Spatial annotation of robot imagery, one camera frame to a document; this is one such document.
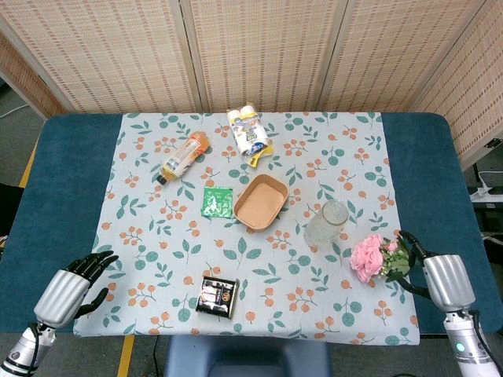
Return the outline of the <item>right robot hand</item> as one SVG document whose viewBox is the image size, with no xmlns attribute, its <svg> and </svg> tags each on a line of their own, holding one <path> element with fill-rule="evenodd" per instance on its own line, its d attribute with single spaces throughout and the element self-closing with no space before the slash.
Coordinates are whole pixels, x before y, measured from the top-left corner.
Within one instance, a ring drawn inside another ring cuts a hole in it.
<svg viewBox="0 0 503 377">
<path fill-rule="evenodd" d="M 411 246 L 409 266 L 420 263 L 427 287 L 412 285 L 404 277 L 398 283 L 409 293 L 430 299 L 444 313 L 468 311 L 475 293 L 461 257 L 430 252 L 410 232 L 402 230 L 400 236 Z"/>
</svg>

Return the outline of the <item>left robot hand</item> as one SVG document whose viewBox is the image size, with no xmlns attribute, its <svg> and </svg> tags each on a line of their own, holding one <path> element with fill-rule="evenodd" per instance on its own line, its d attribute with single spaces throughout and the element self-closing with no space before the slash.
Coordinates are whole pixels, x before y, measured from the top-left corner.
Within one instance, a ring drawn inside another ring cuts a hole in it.
<svg viewBox="0 0 503 377">
<path fill-rule="evenodd" d="M 103 287 L 97 297 L 87 304 L 83 302 L 84 298 L 101 274 L 118 259 L 113 251 L 102 251 L 76 259 L 66 268 L 58 270 L 34 308 L 41 329 L 64 328 L 73 320 L 96 310 L 109 289 Z"/>
</svg>

